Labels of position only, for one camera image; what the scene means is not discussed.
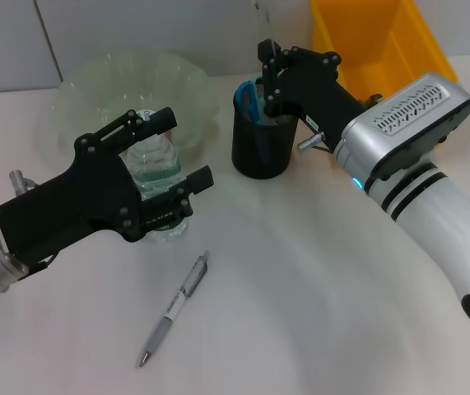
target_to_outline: blue indicator light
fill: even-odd
[[[361,184],[361,181],[356,179],[355,177],[351,179],[359,188],[363,189],[363,184]]]

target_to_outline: ventilation slots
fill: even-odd
[[[439,86],[419,86],[389,111],[377,113],[374,124],[383,133],[392,136],[447,99]]]

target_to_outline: plastic water bottle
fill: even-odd
[[[145,119],[154,111],[141,110],[137,113]],[[165,135],[149,137],[129,148],[127,167],[142,195],[142,200],[166,192],[184,180],[182,165]],[[176,226],[166,225],[159,230],[149,232],[147,237],[155,241],[168,241],[183,234],[187,224],[185,218]]]

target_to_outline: pen tip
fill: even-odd
[[[142,361],[139,363],[139,367],[143,367],[144,364],[147,363],[147,361],[149,360],[149,358],[151,357],[152,353],[151,352],[147,352],[144,356],[143,356],[143,359]]]

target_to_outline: cable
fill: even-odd
[[[323,146],[312,146],[313,149],[319,150],[319,151],[324,151],[324,152],[329,152],[330,154],[332,153],[329,148],[324,148]]]

